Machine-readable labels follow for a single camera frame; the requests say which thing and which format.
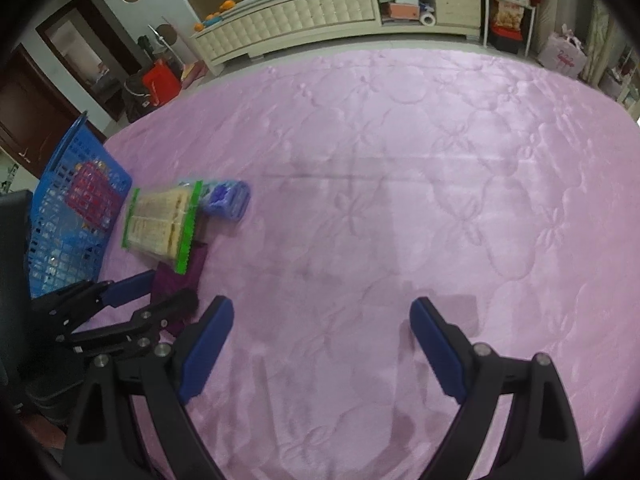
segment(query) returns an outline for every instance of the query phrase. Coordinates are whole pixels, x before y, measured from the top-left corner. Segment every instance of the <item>blue package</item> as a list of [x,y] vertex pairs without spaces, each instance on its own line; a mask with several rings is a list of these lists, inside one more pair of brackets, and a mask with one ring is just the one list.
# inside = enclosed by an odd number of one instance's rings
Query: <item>blue package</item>
[[215,18],[211,18],[210,20],[204,20],[202,24],[205,27],[210,27],[211,25],[221,21],[222,21],[222,16],[216,16]]
[[242,180],[211,180],[202,185],[198,205],[210,216],[239,221],[251,197],[249,185]]

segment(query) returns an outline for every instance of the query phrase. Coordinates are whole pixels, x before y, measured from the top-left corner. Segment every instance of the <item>bed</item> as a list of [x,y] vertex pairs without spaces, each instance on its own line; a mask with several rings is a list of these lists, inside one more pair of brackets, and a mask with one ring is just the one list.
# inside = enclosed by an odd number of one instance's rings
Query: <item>bed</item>
[[[473,342],[551,354],[593,464],[640,389],[638,133],[615,102],[555,73],[391,49],[222,78],[108,140],[136,186],[252,186],[240,224],[204,233],[200,309],[225,294],[236,323],[188,412],[223,472],[418,478],[457,409],[410,333],[422,295]],[[146,269],[121,232],[122,218],[102,278]]]

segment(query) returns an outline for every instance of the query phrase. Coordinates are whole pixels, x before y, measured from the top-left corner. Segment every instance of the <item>floor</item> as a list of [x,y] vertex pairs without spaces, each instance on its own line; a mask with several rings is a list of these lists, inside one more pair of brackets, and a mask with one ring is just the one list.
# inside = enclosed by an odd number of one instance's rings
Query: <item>floor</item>
[[[380,36],[369,37],[356,37],[356,38],[343,38],[340,40],[321,41],[319,43],[311,43],[301,45],[297,47],[287,48],[278,52],[271,52],[265,54],[265,56],[259,60],[251,60],[247,56],[242,56],[237,59],[231,60],[225,63],[225,67],[218,76],[214,76],[209,73],[201,79],[194,82],[188,89],[181,92],[178,99],[185,96],[189,96],[197,91],[202,86],[210,84],[214,81],[235,77],[241,74],[249,73],[254,70],[259,70],[265,64],[273,65],[283,62],[289,62],[293,59],[301,59],[311,56],[326,56],[327,54],[336,54],[337,52],[344,52],[347,50],[379,50],[384,48],[424,48],[427,50],[462,50],[464,52],[476,52],[478,54],[491,54],[492,56],[511,57],[523,62],[528,62],[538,66],[537,62],[533,59],[527,59],[524,57],[517,57],[512,54],[506,54],[495,50],[489,46],[484,48],[478,43],[469,43],[465,38],[456,36],[445,36],[434,39],[425,38],[412,38],[410,34],[388,34]],[[106,137],[119,132],[121,129],[128,126],[126,116],[120,118],[119,121],[111,121],[104,131]]]

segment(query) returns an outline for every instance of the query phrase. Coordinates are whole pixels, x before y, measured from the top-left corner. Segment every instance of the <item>blue plastic basket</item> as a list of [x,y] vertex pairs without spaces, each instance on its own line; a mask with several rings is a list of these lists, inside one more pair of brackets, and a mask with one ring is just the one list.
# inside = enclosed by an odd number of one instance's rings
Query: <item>blue plastic basket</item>
[[[102,188],[94,186],[96,178]],[[113,225],[130,188],[131,177],[86,126],[86,115],[81,115],[60,141],[33,194],[28,256],[32,298],[98,279]],[[69,205],[71,196],[80,197],[94,216],[98,211],[98,225],[79,212],[78,200],[73,202],[75,209]],[[103,201],[108,201],[108,207],[96,209]]]

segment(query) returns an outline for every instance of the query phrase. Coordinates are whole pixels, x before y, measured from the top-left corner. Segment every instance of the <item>doorway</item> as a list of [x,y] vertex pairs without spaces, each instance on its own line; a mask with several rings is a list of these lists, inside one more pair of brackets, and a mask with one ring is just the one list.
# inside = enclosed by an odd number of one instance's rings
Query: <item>doorway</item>
[[85,91],[112,119],[119,120],[124,112],[124,83],[141,66],[94,3],[72,0],[36,31]]
[[[80,112],[19,45],[0,72],[0,148],[40,178]],[[91,123],[88,127],[106,140]]]

